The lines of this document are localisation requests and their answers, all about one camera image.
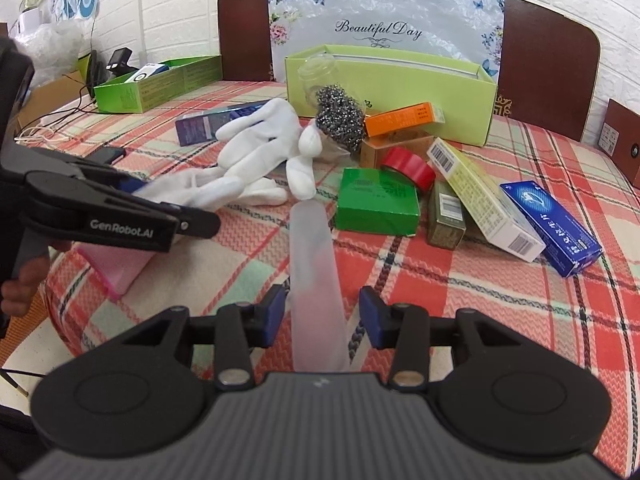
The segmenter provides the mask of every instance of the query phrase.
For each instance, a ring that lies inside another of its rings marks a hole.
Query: brown headboard
[[[218,28],[225,79],[269,81],[267,0],[218,0]],[[599,58],[590,28],[524,0],[504,0],[495,112],[580,140]]]

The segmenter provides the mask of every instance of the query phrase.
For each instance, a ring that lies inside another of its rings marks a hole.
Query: plaid tablecloth
[[[272,83],[220,82],[142,115],[77,118],[64,127],[70,138],[58,148],[84,155],[106,143],[124,146],[128,155],[117,166],[143,176],[205,168],[215,163],[220,145],[180,148],[176,117],[188,110],[283,94],[284,88]],[[497,180],[536,180],[597,236],[604,257],[565,280],[544,258],[526,264],[473,232],[450,252],[426,244],[424,222],[413,238],[334,230],[352,369],[386,376],[392,357],[391,351],[370,348],[359,323],[361,286],[372,285],[389,302],[421,304],[434,316],[453,316],[456,309],[472,306],[600,378],[613,407],[597,456],[617,473],[628,474],[639,459],[638,194],[597,150],[505,118],[494,118],[484,148],[462,149]],[[340,170],[314,166],[318,199],[331,217]],[[284,184],[281,171],[273,176]],[[72,250],[55,261],[43,287],[56,329],[79,354],[172,304],[186,304],[192,315],[200,315],[222,304],[260,298],[287,276],[291,205],[224,208],[221,231],[213,240],[183,240],[171,253],[155,256],[118,303],[106,299],[98,276]],[[169,267],[174,271],[168,273]],[[197,353],[195,367],[206,374],[210,349]],[[291,370],[288,314],[273,348],[257,349],[252,359],[258,377],[267,370]]]

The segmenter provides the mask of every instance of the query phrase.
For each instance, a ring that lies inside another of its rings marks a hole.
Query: orange mat
[[[29,313],[24,317],[14,317],[5,338],[0,340],[0,366],[4,365],[18,345],[45,319],[47,319],[47,309],[38,292],[31,301]]]

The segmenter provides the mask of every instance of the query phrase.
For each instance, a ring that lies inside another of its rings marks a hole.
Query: white and yellow box
[[[487,241],[526,262],[545,243],[498,184],[466,155],[436,139],[427,155],[447,179]]]

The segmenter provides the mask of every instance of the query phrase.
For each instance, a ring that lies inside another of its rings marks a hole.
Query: white floor
[[[65,344],[58,337],[49,319],[34,330],[14,353],[3,368],[47,374],[72,358]],[[12,374],[14,380],[30,394],[38,384],[39,378]],[[30,414],[29,399],[15,390],[3,378],[0,378],[0,404]]]

